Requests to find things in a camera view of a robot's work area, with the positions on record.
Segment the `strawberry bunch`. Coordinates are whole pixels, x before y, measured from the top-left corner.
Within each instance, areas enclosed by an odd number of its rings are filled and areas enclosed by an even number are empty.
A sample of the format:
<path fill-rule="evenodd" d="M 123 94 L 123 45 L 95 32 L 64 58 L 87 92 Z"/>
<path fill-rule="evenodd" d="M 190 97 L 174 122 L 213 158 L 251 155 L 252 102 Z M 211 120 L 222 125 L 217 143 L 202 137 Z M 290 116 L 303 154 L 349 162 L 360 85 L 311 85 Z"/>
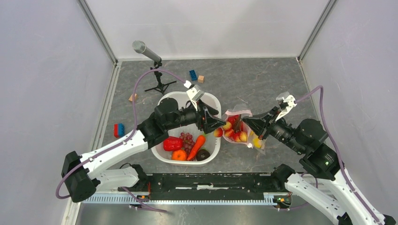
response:
<path fill-rule="evenodd" d="M 234 143 L 245 143 L 248 141 L 248 128 L 242 121 L 242 115 L 227 116 L 226 125 L 217 128 L 213 132 L 214 137 L 225 137 Z"/>

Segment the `clear zip top bag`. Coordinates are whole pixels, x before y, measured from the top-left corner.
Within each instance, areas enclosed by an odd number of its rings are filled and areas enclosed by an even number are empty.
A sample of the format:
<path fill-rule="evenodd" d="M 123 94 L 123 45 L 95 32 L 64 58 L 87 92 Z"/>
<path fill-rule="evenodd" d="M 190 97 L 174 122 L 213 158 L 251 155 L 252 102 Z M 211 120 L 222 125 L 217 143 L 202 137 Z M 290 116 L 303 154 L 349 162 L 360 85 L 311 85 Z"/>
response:
<path fill-rule="evenodd" d="M 239 104 L 234 106 L 233 109 L 228 109 L 222 115 L 222 119 L 227 122 L 222 127 L 222 136 L 230 143 L 243 144 L 265 155 L 265 141 L 260 140 L 253 130 L 242 120 L 244 117 L 251 117 L 252 115 L 251 110 L 245 104 Z"/>

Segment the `red bell pepper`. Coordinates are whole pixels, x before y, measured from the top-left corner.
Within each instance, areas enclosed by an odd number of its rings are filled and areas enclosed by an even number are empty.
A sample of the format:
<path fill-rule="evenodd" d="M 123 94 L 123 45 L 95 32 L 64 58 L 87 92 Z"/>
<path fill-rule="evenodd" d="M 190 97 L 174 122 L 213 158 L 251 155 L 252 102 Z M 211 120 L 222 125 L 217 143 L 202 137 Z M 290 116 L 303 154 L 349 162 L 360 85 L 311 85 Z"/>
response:
<path fill-rule="evenodd" d="M 180 150 L 184 145 L 183 139 L 179 137 L 170 136 L 163 141 L 163 149 L 165 151 Z"/>

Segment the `purple grapes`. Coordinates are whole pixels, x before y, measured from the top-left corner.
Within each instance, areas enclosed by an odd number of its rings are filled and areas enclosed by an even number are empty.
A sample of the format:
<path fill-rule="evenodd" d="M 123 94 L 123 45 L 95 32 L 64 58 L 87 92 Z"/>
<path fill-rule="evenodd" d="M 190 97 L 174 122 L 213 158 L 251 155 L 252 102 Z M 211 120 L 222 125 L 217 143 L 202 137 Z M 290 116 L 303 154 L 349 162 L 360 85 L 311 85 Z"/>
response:
<path fill-rule="evenodd" d="M 195 141 L 193 140 L 193 135 L 190 133 L 181 132 L 180 138 L 183 140 L 182 150 L 184 150 L 187 154 L 190 154 Z"/>

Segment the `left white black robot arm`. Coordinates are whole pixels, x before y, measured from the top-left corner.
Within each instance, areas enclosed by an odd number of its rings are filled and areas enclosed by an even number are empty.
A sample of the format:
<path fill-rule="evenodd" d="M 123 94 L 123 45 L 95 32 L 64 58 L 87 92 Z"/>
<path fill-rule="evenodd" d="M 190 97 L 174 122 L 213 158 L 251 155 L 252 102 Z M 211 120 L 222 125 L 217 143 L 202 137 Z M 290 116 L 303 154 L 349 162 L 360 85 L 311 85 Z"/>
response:
<path fill-rule="evenodd" d="M 136 191 L 144 190 L 147 177 L 133 168 L 129 168 L 127 172 L 111 170 L 117 176 L 116 179 L 105 178 L 103 173 L 117 162 L 162 143 L 169 137 L 168 132 L 172 129 L 194 124 L 205 134 L 212 133 L 226 124 L 217 114 L 216 109 L 202 100 L 182 109 L 174 98 L 161 100 L 154 112 L 124 137 L 83 155 L 78 155 L 75 151 L 68 153 L 61 170 L 62 180 L 56 188 L 56 197 L 71 198 L 74 203 L 82 202 L 105 184 L 111 187 L 132 187 Z"/>

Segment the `yellow pear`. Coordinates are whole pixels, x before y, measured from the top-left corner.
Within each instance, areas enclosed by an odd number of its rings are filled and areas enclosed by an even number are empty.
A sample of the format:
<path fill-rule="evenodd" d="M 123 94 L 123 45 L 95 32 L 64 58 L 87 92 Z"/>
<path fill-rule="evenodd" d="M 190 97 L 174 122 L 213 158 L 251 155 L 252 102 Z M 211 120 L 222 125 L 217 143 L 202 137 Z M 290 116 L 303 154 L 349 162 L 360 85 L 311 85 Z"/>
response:
<path fill-rule="evenodd" d="M 261 149 L 263 146 L 263 141 L 258 138 L 258 136 L 253 135 L 252 144 L 255 148 Z"/>

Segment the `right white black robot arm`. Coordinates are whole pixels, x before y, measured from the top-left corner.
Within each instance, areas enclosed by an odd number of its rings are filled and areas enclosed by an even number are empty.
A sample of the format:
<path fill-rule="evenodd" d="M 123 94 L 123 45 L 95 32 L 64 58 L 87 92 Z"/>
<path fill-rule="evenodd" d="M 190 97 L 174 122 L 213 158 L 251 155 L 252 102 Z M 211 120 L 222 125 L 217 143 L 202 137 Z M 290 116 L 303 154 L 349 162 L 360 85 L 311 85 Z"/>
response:
<path fill-rule="evenodd" d="M 277 119 L 277 107 L 270 111 L 245 116 L 242 121 L 259 139 L 274 137 L 298 155 L 304 170 L 327 186 L 334 196 L 324 194 L 308 185 L 301 176 L 286 164 L 281 164 L 271 173 L 271 186 L 276 191 L 287 190 L 322 212 L 335 225 L 395 225 L 396 220 L 380 213 L 356 188 L 347 169 L 338 160 L 338 154 L 324 141 L 328 137 L 318 120 L 304 119 L 297 128 Z"/>

